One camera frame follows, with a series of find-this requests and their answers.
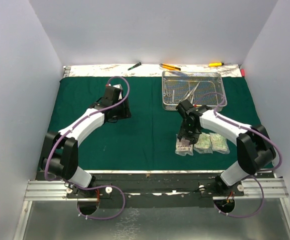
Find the pink packet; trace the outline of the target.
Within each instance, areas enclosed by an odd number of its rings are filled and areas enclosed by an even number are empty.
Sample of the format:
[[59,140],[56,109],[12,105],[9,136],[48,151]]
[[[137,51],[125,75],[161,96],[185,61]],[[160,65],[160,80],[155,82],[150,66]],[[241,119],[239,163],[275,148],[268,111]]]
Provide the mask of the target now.
[[175,143],[175,153],[179,156],[193,156],[193,144],[190,143],[189,140],[182,138],[179,139],[178,135],[176,135],[176,143]]

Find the green gauze packet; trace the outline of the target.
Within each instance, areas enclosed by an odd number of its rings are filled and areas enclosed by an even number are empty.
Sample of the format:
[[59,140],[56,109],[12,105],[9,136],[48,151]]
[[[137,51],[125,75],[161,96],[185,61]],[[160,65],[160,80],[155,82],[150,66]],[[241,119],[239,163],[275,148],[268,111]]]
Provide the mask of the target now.
[[197,143],[193,145],[193,149],[199,154],[212,154],[212,143],[208,133],[201,133]]
[[212,150],[221,154],[229,154],[230,149],[227,144],[227,139],[220,134],[211,132],[209,134]]

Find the metal mesh instrument tray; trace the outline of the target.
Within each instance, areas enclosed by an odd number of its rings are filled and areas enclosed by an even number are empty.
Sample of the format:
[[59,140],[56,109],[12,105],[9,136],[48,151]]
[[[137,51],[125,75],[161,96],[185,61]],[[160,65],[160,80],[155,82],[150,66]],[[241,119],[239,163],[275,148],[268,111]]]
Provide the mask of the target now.
[[[185,95],[200,82],[195,91],[194,106],[225,107],[226,93],[222,77],[217,72],[164,71],[162,73],[162,106],[164,110],[175,111],[176,106],[184,101]],[[174,104],[164,102],[164,85],[174,89]]]

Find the dark green surgical drape cloth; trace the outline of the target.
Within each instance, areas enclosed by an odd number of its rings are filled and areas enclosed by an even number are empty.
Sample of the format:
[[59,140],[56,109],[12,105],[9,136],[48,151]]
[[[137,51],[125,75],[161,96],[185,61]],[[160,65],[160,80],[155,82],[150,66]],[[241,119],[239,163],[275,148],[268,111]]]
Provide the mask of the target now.
[[[58,132],[81,117],[105,93],[107,77],[66,77],[60,81],[48,129]],[[105,123],[78,148],[78,165],[84,170],[224,170],[237,160],[236,146],[229,154],[193,156],[175,153],[182,117],[163,109],[160,77],[125,77],[112,84],[130,88],[131,118]]]

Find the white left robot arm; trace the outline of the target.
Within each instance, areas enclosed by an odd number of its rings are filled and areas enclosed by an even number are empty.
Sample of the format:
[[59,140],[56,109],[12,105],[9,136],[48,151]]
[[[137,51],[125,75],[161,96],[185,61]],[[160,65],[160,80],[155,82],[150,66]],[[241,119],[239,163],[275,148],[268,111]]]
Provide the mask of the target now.
[[105,123],[132,116],[128,96],[120,84],[107,84],[104,95],[68,127],[58,132],[47,132],[44,138],[39,168],[47,181],[61,179],[76,187],[88,198],[96,194],[96,177],[79,167],[79,146],[97,128]]

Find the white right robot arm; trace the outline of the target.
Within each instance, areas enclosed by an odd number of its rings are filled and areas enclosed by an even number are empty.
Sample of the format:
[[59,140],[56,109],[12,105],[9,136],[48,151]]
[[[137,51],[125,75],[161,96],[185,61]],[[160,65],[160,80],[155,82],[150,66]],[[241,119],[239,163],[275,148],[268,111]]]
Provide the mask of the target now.
[[220,134],[236,146],[236,162],[218,175],[212,184],[221,196],[227,195],[235,184],[259,172],[276,158],[274,143],[261,124],[251,126],[234,121],[209,106],[195,107],[187,99],[181,101],[176,110],[182,117],[178,140],[194,145],[205,129]]

